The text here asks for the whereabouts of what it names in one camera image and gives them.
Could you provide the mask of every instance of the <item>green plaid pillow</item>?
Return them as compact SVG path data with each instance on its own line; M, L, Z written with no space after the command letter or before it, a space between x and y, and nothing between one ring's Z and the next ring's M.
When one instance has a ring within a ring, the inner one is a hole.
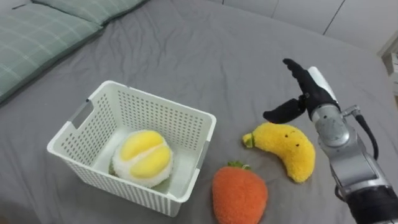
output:
M33 0L63 12L104 24L110 19L134 9L143 0Z
M39 4L0 14L0 102L100 26Z

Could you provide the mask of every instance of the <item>robotic arm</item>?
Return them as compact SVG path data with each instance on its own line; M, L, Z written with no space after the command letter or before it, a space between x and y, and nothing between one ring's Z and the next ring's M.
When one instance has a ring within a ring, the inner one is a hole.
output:
M307 110L319 134L318 143L329 158L336 180L335 194L347 203L356 222L398 223L397 195L376 162L377 142L359 107L341 111L333 90L316 67L304 70L291 59L285 59L284 63L303 94L264 112L263 117L272 123L286 123ZM345 118L351 115L369 135L373 157L366 152L355 129L346 122Z

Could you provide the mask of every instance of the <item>yellow durian segment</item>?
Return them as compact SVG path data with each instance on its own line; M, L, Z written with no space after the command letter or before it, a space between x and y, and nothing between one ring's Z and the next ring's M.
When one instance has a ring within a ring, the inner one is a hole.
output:
M141 159L130 168L130 174L135 178L145 179L156 176L170 162L171 150L167 146L157 147L147 157Z
M128 161L136 155L163 143L162 136L156 131L143 131L129 137L123 144L120 157Z

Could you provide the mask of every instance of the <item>white wall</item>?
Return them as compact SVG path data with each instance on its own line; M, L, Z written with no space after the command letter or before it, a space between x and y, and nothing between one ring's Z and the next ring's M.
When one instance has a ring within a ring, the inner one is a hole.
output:
M346 0L325 33L378 53L398 30L398 0Z
M280 0L224 0L224 4L263 16L272 17L278 1Z
M343 0L279 0L274 19L323 34L342 2Z
M398 0L224 0L224 4L325 34L374 54L398 30Z

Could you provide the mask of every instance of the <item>gray bed sheet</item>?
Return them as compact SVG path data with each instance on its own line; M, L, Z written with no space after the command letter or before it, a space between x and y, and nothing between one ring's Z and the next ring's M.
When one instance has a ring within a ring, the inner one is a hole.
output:
M333 194L328 159L293 183L276 156L244 150L262 112L300 94L282 59L317 66L343 108L358 104L398 189L398 114L382 61L361 49L270 18L208 1L151 0L111 22L0 108L0 215L10 223L216 223L211 180L240 159L261 176L269 201L261 223L354 223ZM217 125L188 202L169 218L84 184L46 145L105 80L214 114ZM291 122L316 143L307 115ZM367 146L370 142L358 128Z

